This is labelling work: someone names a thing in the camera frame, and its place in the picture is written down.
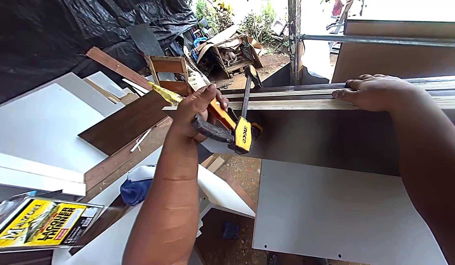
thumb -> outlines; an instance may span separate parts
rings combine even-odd
[[[201,113],[206,110],[210,102],[216,97],[216,85],[210,84],[192,93],[190,96],[191,111]]]
[[[335,99],[348,101],[348,102],[351,102],[353,104],[355,104],[355,101],[358,98],[358,94],[359,94],[358,91],[352,91],[352,90],[349,90],[349,89],[341,89],[341,90],[336,90],[336,91],[332,92],[332,96]]]

green foliage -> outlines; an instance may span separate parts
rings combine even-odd
[[[251,12],[247,14],[241,23],[240,31],[255,38],[266,48],[267,53],[288,51],[288,41],[286,36],[283,38],[273,36],[270,26],[276,19],[277,13],[273,10],[270,1],[262,6],[259,14]]]
[[[213,28],[217,34],[234,24],[231,20],[232,11],[223,7],[219,5],[214,7],[212,4],[207,4],[206,0],[198,0],[196,4],[196,18],[198,21],[206,18],[208,26]]]

black plastic tarp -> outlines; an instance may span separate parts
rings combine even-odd
[[[92,46],[142,68],[125,29],[142,23],[164,49],[197,21],[184,0],[0,1],[0,103],[71,70],[80,77],[102,70],[80,65]]]

forearm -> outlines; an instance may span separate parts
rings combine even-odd
[[[401,176],[416,208],[422,214],[447,210],[448,200],[455,202],[455,126],[427,94],[390,114]]]
[[[401,105],[391,117],[405,188],[448,263],[455,264],[455,126],[430,97]]]
[[[198,154],[192,138],[169,129],[148,197],[131,231],[124,264],[184,264],[195,242]]]

clamp jaw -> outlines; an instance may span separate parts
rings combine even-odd
[[[239,155],[246,154],[250,151],[253,142],[259,137],[260,132],[262,131],[262,127],[258,124],[249,123],[246,120],[252,82],[254,82],[255,85],[254,89],[263,87],[262,82],[252,65],[246,66],[244,72],[247,82],[245,84],[241,117],[237,118],[231,110],[231,116],[236,119],[236,122],[234,122],[231,116],[227,115],[227,113],[216,104],[216,99],[208,106],[208,111],[215,115],[215,117],[225,126],[227,131],[204,121],[201,119],[200,115],[196,115],[192,121],[193,128],[197,132],[215,141],[227,143],[227,147]]]

